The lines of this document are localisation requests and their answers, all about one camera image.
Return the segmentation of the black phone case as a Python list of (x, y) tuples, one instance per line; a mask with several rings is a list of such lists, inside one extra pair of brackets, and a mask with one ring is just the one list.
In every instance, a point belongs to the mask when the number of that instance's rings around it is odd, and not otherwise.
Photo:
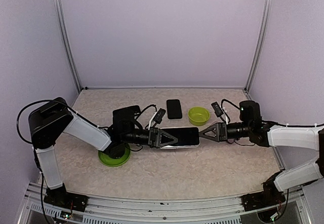
[(176, 120), (182, 118), (182, 108), (179, 99), (168, 99), (167, 104), (167, 114), (169, 120)]
[(139, 105), (127, 106), (113, 111), (113, 121), (121, 119), (132, 120), (140, 114), (141, 110)]

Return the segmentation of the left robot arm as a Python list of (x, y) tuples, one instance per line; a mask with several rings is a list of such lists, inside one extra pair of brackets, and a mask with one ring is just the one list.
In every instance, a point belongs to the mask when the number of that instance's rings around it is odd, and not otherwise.
[(139, 106), (129, 106), (113, 111), (112, 125), (100, 127), (70, 108), (58, 97), (43, 101), (43, 105), (28, 117), (31, 143), (39, 161), (51, 198), (60, 206), (71, 201), (59, 171), (54, 150), (61, 134), (71, 135), (98, 150), (100, 161), (109, 167), (123, 165), (130, 157), (130, 144), (161, 148), (178, 142), (175, 136), (157, 127), (144, 129), (137, 116)]

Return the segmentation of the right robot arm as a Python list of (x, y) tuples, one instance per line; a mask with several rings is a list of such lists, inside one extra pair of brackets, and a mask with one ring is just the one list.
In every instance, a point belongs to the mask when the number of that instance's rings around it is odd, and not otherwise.
[(252, 100), (240, 102), (237, 108), (240, 111), (239, 122), (228, 123), (223, 120), (214, 123), (200, 131), (200, 137), (215, 142), (247, 137), (251, 143), (261, 147), (289, 146), (308, 148), (319, 153), (313, 160), (270, 177), (263, 184), (265, 190), (259, 194), (262, 205), (271, 205), (279, 192), (323, 178), (323, 124), (283, 125), (264, 121), (259, 104)]

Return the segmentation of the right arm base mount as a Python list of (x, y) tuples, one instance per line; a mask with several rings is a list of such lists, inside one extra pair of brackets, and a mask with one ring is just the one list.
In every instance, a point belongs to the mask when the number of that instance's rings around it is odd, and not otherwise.
[(286, 201), (283, 191), (279, 191), (275, 184), (275, 178), (282, 173), (279, 171), (269, 177), (262, 183), (263, 190), (257, 193), (246, 194), (241, 197), (241, 201), (245, 211), (257, 210), (273, 205), (277, 205), (280, 202)]

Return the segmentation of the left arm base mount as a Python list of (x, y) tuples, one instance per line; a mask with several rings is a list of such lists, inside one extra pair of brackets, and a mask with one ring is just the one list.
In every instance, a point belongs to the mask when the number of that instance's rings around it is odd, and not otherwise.
[(63, 184), (55, 189), (47, 187), (44, 202), (72, 211), (85, 212), (88, 203), (88, 196), (68, 192), (65, 184)]

